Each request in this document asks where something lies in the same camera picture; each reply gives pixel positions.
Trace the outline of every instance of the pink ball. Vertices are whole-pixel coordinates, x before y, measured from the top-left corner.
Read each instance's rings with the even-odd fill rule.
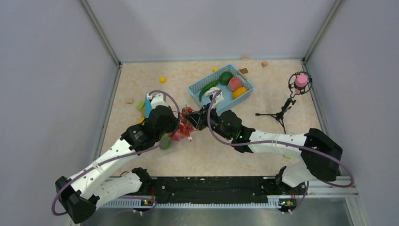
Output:
[[[229,90],[234,92],[236,89],[242,87],[242,82],[238,78],[232,78],[232,79],[230,79],[227,87],[229,87]]]

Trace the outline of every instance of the beige tabletop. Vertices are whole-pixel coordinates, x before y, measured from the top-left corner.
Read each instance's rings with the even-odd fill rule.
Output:
[[[232,108],[242,124],[268,133],[283,133],[279,123],[269,116],[255,116],[255,113],[276,113],[289,97],[289,77],[302,71],[300,60],[268,60],[263,68],[259,60],[249,61],[195,61],[124,64],[112,111],[104,138],[102,154],[113,145],[127,127],[137,124],[141,112],[137,110],[145,94],[152,90],[169,93],[179,107],[195,104],[188,87],[212,73],[214,67],[233,64],[247,68],[245,74],[255,88],[251,96]],[[160,83],[160,77],[166,83]],[[127,100],[134,98],[132,104]],[[309,128],[320,128],[310,94],[296,96],[296,104],[284,118],[288,134],[303,134]],[[175,110],[172,101],[167,101]],[[220,144],[208,129],[192,133],[192,141],[183,139],[173,142],[167,150],[156,149],[144,153],[125,164],[115,175],[136,167],[148,169],[151,176],[268,176],[275,175],[285,165],[296,163],[272,153],[239,153],[232,147]]]

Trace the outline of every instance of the blue basket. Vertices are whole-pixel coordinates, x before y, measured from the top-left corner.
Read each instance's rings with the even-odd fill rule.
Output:
[[[225,85],[222,85],[218,83],[216,87],[222,90],[223,98],[224,100],[221,102],[221,104],[216,108],[216,112],[218,115],[220,115],[222,112],[231,109],[232,107],[236,106],[237,104],[241,103],[245,99],[251,95],[251,92],[254,90],[254,85],[253,83],[248,80],[234,65],[230,64],[227,65],[226,67],[223,67],[214,73],[208,75],[207,77],[201,79],[200,81],[192,84],[189,86],[188,90],[191,94],[191,97],[194,99],[194,101],[197,103],[198,107],[201,107],[203,105],[206,105],[210,103],[209,97],[202,97],[202,100],[200,102],[199,95],[202,90],[206,85],[208,85],[210,82],[219,80],[220,75],[223,72],[231,72],[234,77],[238,78],[242,82],[242,86],[247,88],[248,91],[244,93],[243,95],[239,96],[235,100],[233,100],[232,95],[233,92],[229,90],[229,88]]]

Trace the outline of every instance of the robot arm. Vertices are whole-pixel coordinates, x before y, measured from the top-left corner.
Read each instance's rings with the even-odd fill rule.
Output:
[[[199,111],[185,116],[198,130],[207,128],[207,112],[209,104],[204,105]],[[284,135],[265,133],[254,128],[243,126],[242,120],[231,110],[223,112],[220,116],[216,110],[211,109],[210,125],[212,130],[232,144],[248,145],[234,146],[234,149],[244,153],[278,153],[290,155],[301,161],[293,166],[281,168],[276,175],[276,185],[283,193],[290,191],[302,182],[320,179],[335,181],[338,175],[338,164],[320,155],[302,151],[301,146],[314,148],[338,160],[341,159],[342,148],[319,129],[310,129],[306,134]],[[292,147],[282,143],[299,146]]]
[[[75,223],[85,221],[96,209],[115,198],[137,192],[139,189],[147,189],[151,177],[142,168],[134,169],[120,178],[110,178],[117,169],[139,154],[102,165],[99,163],[117,156],[147,150],[153,147],[165,133],[173,132],[177,128],[179,121],[166,104],[162,94],[151,98],[151,106],[152,110],[148,118],[140,124],[129,127],[115,144],[92,164],[70,178],[60,177],[56,181],[58,192],[69,181],[94,168],[71,183],[58,199]]]

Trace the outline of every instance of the white wall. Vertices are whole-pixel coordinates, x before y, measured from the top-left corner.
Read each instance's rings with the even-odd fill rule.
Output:
[[[76,0],[2,0],[0,31],[0,225],[65,225],[54,183],[89,164],[116,67]]]
[[[397,225],[399,1],[351,0],[309,62],[372,225]]]
[[[302,58],[335,0],[88,0],[120,61]]]

